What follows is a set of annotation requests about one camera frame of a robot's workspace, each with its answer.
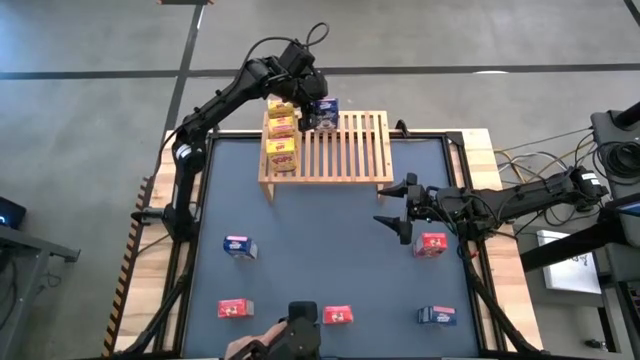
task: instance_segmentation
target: concrete floor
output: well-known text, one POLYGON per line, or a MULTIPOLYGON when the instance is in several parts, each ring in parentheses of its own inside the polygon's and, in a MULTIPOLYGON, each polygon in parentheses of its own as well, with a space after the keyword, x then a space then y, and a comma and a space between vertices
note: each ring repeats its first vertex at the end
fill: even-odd
MULTIPOLYGON (((0 72, 177 70, 193 12, 154 0, 3 0, 0 72)), ((313 49, 320 66, 640 63, 640 27, 622 0, 219 0, 205 9, 191 68, 237 68, 259 38, 303 38, 317 21, 332 27, 313 49)), ((343 109, 387 110, 415 128, 489 128, 496 148, 584 128, 592 112, 625 108, 640 94, 633 71, 328 81, 343 109)), ((228 82, 188 79, 180 118, 228 82)), ((174 85, 175 78, 0 81, 0 150, 12 154, 0 158, 0 194, 27 206, 26 231, 83 250, 71 267, 51 265, 63 283, 38 297, 21 358, 99 354, 128 214, 152 171, 174 85)), ((263 109, 248 103, 222 127, 255 129, 263 109)), ((582 136, 514 154, 560 155, 582 136)), ((536 304, 547 349, 585 355, 580 331, 597 333, 597 324, 576 323, 576 311, 536 304)))

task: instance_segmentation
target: small blue box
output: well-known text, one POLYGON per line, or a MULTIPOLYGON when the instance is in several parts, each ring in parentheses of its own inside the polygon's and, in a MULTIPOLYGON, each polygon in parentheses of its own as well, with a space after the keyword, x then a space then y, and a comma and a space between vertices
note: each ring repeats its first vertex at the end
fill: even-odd
POLYGON ((340 113, 338 99, 322 99, 316 101, 318 126, 316 130, 335 130, 338 128, 340 113))
POLYGON ((235 258, 257 259, 258 246, 246 236, 227 236, 222 244, 224 251, 235 258))
POLYGON ((456 325, 456 309, 444 306, 427 306, 418 310, 418 323, 456 325))

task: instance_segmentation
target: red box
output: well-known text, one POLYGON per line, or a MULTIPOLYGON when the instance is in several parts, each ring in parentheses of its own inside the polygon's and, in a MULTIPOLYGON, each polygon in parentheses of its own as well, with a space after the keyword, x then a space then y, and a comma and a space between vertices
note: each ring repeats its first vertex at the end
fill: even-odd
POLYGON ((413 256, 437 257, 447 250, 445 233, 422 233, 413 244, 413 256))
POLYGON ((325 306, 322 319, 325 324, 352 323, 353 312, 351 311, 351 305, 325 306))
POLYGON ((247 299, 218 301, 219 318, 234 318, 244 316, 253 316, 253 301, 247 299))

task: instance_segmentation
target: yellow box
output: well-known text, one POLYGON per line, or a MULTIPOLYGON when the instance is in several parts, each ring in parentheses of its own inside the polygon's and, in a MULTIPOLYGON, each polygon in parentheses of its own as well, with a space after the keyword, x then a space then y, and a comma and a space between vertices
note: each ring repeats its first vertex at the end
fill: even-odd
POLYGON ((274 171, 293 171, 298 164, 296 141, 292 137, 267 140, 267 158, 274 171))
POLYGON ((292 103, 285 103, 282 100, 269 99, 267 100, 267 113, 269 119, 275 119, 280 117, 294 116, 294 107, 292 103))
POLYGON ((269 139, 279 139, 294 136, 296 125, 292 116, 269 119, 269 139))

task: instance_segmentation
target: cardboard box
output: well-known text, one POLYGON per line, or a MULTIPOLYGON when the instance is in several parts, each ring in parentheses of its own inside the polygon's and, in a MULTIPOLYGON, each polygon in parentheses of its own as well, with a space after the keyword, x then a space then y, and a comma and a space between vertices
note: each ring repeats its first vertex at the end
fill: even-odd
POLYGON ((437 257, 447 250, 445 233, 422 233, 413 243, 413 256, 437 257))
POLYGON ((325 306, 322 322, 327 325, 352 323, 353 312, 351 311, 351 305, 325 306))
POLYGON ((235 258, 257 259, 258 245, 249 237, 229 235, 224 238, 222 248, 235 258))
POLYGON ((253 301, 247 299, 218 301, 219 318, 235 318, 245 316, 253 316, 253 301))
POLYGON ((296 122, 292 116, 269 119, 267 126, 269 129, 269 139, 293 137, 297 130, 296 122))
POLYGON ((418 310, 418 323, 455 326, 456 309, 445 306, 427 306, 418 310))
POLYGON ((267 140, 267 158, 274 171, 293 171, 298 164, 294 138, 267 140))
POLYGON ((280 99, 267 100, 267 114, 269 119, 281 117, 294 117, 295 108, 292 103, 282 102, 280 99))
POLYGON ((318 126, 316 130, 335 130, 338 128, 340 111, 338 109, 338 99, 322 99, 315 103, 318 115, 318 126))

